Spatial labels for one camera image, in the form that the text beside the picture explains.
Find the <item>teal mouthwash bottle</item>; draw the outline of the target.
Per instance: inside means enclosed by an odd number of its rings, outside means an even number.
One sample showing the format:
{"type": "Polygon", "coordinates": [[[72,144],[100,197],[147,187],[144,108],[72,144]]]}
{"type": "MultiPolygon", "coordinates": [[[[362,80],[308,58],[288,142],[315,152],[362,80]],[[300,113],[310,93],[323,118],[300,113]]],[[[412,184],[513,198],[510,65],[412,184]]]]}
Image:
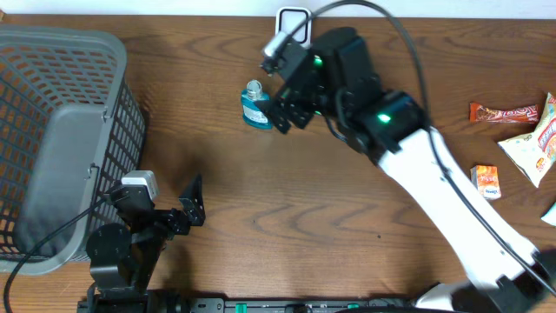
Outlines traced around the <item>teal mouthwash bottle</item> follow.
{"type": "Polygon", "coordinates": [[[242,118],[244,122],[254,128],[271,130],[271,122],[264,116],[255,105],[257,101],[269,100],[270,96],[264,92],[262,85],[257,80],[251,80],[241,93],[242,118]]]}

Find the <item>small orange box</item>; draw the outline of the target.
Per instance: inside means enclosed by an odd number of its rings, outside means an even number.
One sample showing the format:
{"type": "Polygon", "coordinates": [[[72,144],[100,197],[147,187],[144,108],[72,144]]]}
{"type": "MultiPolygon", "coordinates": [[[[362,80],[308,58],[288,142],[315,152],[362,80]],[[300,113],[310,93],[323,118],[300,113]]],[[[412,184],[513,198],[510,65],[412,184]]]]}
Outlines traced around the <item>small orange box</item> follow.
{"type": "Polygon", "coordinates": [[[471,181],[486,200],[501,198],[498,168],[492,165],[476,165],[470,169],[471,181]]]}

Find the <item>yellow snack bag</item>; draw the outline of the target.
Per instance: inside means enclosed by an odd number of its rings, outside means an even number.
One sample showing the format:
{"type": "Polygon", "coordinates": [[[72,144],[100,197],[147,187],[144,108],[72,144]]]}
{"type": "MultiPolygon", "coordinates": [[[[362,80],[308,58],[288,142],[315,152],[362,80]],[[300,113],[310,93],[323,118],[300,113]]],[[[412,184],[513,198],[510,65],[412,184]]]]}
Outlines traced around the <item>yellow snack bag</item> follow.
{"type": "Polygon", "coordinates": [[[539,123],[531,133],[498,142],[518,169],[539,188],[555,164],[555,96],[547,94],[539,123]]]}

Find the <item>light blue wipes pack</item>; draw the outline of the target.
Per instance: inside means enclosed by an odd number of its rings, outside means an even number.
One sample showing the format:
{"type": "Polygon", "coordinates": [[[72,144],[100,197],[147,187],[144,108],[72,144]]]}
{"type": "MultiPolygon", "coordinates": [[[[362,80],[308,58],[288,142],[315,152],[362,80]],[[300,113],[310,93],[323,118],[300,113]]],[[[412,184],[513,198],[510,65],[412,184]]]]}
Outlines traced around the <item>light blue wipes pack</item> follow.
{"type": "Polygon", "coordinates": [[[552,226],[556,226],[556,203],[541,217],[541,220],[552,226]]]}

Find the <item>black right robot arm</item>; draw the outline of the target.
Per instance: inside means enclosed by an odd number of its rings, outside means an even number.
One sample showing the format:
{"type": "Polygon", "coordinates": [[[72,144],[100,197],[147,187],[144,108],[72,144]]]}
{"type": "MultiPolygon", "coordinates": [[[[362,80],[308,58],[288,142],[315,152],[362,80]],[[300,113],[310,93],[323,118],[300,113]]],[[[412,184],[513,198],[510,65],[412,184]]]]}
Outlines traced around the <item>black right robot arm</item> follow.
{"type": "Polygon", "coordinates": [[[279,32],[263,49],[263,69],[283,79],[263,114],[280,131],[321,114],[425,211],[462,264],[463,283],[438,283],[407,305],[419,312],[527,312],[555,282],[555,253],[514,230],[460,170],[427,113],[405,92],[386,90],[365,41],[330,30],[303,47],[279,32]]]}

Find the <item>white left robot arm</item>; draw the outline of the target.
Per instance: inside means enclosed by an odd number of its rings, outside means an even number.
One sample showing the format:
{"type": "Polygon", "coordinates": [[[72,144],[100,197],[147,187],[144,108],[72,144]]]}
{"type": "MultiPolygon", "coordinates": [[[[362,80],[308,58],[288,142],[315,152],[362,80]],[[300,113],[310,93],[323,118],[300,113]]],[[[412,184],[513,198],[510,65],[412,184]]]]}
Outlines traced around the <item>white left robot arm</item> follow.
{"type": "Polygon", "coordinates": [[[168,241],[203,226],[202,176],[178,197],[180,209],[157,210],[159,194],[150,170],[134,170],[103,194],[121,223],[107,223],[88,238],[86,252],[94,283],[79,312],[189,312],[189,301],[172,290],[150,290],[149,281],[168,241]]]}

